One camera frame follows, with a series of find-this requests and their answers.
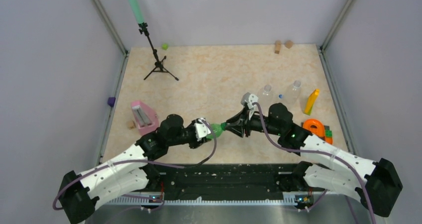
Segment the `clear plastic bottle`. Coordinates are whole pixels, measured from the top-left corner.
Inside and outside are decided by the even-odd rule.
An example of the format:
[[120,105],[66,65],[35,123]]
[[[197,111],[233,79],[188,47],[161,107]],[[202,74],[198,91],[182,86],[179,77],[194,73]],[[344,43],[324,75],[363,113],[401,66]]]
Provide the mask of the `clear plastic bottle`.
[[292,84],[290,84],[286,88],[283,94],[284,105],[286,107],[290,108],[292,105],[295,104],[295,102],[300,96],[301,87],[302,87],[302,82],[299,80],[295,80]]

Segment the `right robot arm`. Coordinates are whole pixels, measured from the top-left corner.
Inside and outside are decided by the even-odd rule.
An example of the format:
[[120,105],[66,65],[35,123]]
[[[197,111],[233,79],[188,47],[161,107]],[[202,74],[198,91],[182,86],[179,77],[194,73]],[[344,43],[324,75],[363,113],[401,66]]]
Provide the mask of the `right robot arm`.
[[268,115],[257,103],[244,105],[242,111],[222,124],[225,131],[249,137],[252,131],[278,136],[270,141],[277,148],[314,163],[303,162],[292,176],[298,190],[308,186],[322,188],[358,200],[367,210],[389,217],[403,189],[394,164],[381,158],[359,157],[327,143],[309,130],[295,124],[293,115],[282,103],[270,106]]

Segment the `green plastic bottle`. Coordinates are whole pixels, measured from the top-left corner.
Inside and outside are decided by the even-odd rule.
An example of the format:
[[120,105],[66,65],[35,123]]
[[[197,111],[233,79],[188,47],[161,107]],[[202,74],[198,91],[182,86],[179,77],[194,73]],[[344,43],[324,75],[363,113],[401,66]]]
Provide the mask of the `green plastic bottle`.
[[225,123],[209,123],[207,126],[208,133],[206,136],[207,141],[219,138],[225,129]]

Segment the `clear bottle blue-white cap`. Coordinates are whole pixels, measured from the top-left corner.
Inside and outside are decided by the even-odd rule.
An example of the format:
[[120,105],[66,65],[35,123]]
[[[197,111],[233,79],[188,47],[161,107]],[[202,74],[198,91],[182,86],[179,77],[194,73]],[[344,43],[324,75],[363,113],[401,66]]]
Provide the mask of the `clear bottle blue-white cap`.
[[258,102],[261,108],[269,107],[273,100],[273,89],[271,85],[265,85],[258,92]]

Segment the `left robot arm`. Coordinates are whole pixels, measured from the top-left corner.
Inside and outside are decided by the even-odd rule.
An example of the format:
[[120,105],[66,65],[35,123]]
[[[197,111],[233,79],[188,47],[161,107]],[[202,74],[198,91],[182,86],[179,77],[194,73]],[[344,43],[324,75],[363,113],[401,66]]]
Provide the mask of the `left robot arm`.
[[177,114],[164,119],[153,132],[143,135],[125,151],[108,162],[77,174],[67,173],[62,180],[52,208],[63,210],[72,224],[79,224],[109,201],[132,191],[153,191],[159,186],[159,177],[152,169],[164,166],[158,159],[169,147],[188,144],[197,148],[216,133],[204,119],[198,118],[184,126]]

